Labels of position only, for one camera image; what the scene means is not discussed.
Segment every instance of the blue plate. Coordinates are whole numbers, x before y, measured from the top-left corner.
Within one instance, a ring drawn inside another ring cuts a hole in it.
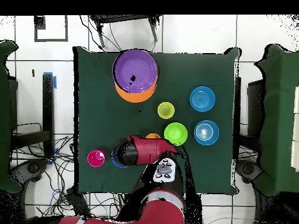
[[[202,145],[212,145],[219,137],[219,128],[213,121],[204,120],[195,126],[194,137]]]
[[[215,104],[215,94],[209,87],[197,87],[190,95],[190,104],[196,111],[209,111]]]
[[[115,166],[117,166],[117,167],[121,167],[121,168],[128,167],[128,166],[122,166],[121,164],[118,164],[118,163],[115,161],[115,159],[114,159],[114,157],[113,157],[113,151],[111,152],[111,160],[112,160],[113,164],[114,164]]]

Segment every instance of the orange cup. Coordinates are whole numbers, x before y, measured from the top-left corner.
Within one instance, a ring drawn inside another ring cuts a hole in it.
[[[121,98],[127,100],[128,102],[138,103],[138,102],[144,102],[145,100],[149,99],[152,96],[152,94],[155,92],[156,89],[157,79],[158,77],[156,77],[156,80],[152,84],[152,86],[148,90],[142,93],[127,93],[123,89],[121,89],[116,82],[114,82],[114,85],[116,91],[118,92]]]
[[[145,138],[159,139],[160,136],[158,134],[155,134],[155,133],[150,133]]]

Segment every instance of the orange plate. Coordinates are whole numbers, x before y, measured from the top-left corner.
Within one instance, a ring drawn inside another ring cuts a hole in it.
[[[157,79],[158,79],[158,77],[156,77],[156,80],[152,84],[152,86],[148,90],[146,90],[142,93],[127,93],[123,89],[121,89],[116,84],[116,82],[114,83],[114,85],[115,85],[116,91],[118,92],[118,94],[120,95],[121,98],[123,98],[124,100],[127,100],[128,102],[138,103],[138,102],[144,102],[145,100],[147,100],[148,98],[150,98],[152,96],[152,94],[155,92],[155,89],[156,89]]]

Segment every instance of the lime green cup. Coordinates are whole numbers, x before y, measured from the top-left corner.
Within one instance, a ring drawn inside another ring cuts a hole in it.
[[[164,138],[176,146],[186,142],[187,134],[186,127],[178,122],[173,122],[167,125],[164,130]]]

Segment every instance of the purple plate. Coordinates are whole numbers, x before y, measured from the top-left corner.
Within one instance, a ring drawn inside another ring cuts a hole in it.
[[[144,50],[128,50],[120,54],[113,64],[114,81],[129,93],[148,90],[157,77],[157,65]]]

